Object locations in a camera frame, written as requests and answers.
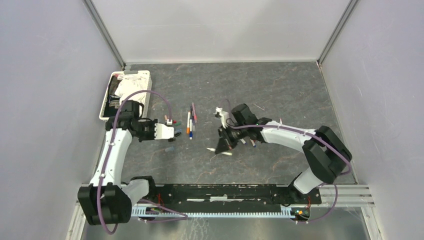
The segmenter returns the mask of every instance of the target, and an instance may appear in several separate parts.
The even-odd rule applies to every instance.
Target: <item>floor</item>
[[[220,121],[216,107],[228,109],[246,103],[258,118],[267,117],[299,128],[331,127],[340,130],[326,85],[315,62],[248,62],[132,65],[149,70],[152,90],[171,102],[172,118],[181,121],[195,104],[198,123],[193,140],[184,133],[174,142],[133,142],[126,153],[122,181],[151,175],[156,183],[269,183],[288,184],[308,168],[305,156],[275,144],[239,144],[232,156],[215,155],[206,148],[218,143]],[[151,96],[147,116],[164,121],[166,104]],[[175,150],[165,152],[167,147]],[[353,175],[337,183],[355,183]]]
[[[312,218],[328,211],[313,208]],[[360,208],[336,208],[323,220],[308,225],[289,219],[272,218],[192,218],[186,221],[145,224],[137,220],[120,224],[114,235],[102,226],[88,226],[85,240],[179,239],[179,240],[367,240]]]

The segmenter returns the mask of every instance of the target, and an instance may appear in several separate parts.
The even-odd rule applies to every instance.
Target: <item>white wall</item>
[[[126,62],[315,61],[349,0],[93,0]]]
[[[424,1],[360,1],[323,74],[388,240],[424,236]]]
[[[65,238],[119,69],[81,0],[0,3],[0,238]]]

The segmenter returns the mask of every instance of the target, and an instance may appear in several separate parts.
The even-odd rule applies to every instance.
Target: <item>metal frame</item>
[[[109,46],[110,50],[112,51],[113,56],[115,57],[116,61],[119,63],[119,65],[122,67],[122,69],[125,68],[125,62],[122,58],[121,54],[118,51],[117,46],[115,45],[114,41],[112,40],[111,35],[108,32],[108,29],[105,26],[105,23],[103,22],[102,18],[99,15],[99,12],[97,12],[96,7],[94,6],[94,3],[92,0],[82,0],[90,13],[91,17],[93,18],[95,24],[97,25],[98,30],[100,31],[101,35],[103,36],[104,40],[106,41],[107,45]]]
[[[350,0],[349,4],[347,4],[347,7],[344,10],[343,14],[341,15],[341,18],[338,21],[337,25],[335,26],[335,29],[330,36],[330,39],[325,45],[324,50],[322,50],[321,55],[318,57],[317,62],[319,65],[321,65],[326,59],[330,49],[332,48],[333,44],[337,40],[337,37],[339,36],[340,32],[342,31],[343,27],[345,26],[346,22],[348,21],[349,17],[351,16],[351,13],[355,9],[355,6],[357,5],[358,2],[359,0]]]
[[[286,187],[286,184],[278,185],[278,187]],[[352,208],[359,207],[362,210],[365,225],[371,240],[383,240],[383,236],[378,227],[375,217],[375,204],[371,195],[370,189],[367,185],[358,184],[338,184],[338,198],[336,208]],[[321,194],[322,204],[313,204],[312,208],[328,208],[335,199],[335,188],[333,185],[325,185],[319,189]],[[154,207],[151,204],[136,204],[132,208],[133,216],[142,214],[143,209]],[[281,214],[221,214],[221,213],[189,213],[189,217],[202,217],[202,218],[290,218],[287,215],[287,210],[291,208],[304,208],[304,204],[292,204],[290,207],[281,207]],[[155,215],[155,217],[179,217],[179,215],[172,216],[169,214]],[[86,217],[79,203],[75,205],[72,220],[69,225],[69,230],[66,235],[66,240],[80,240],[86,223]]]

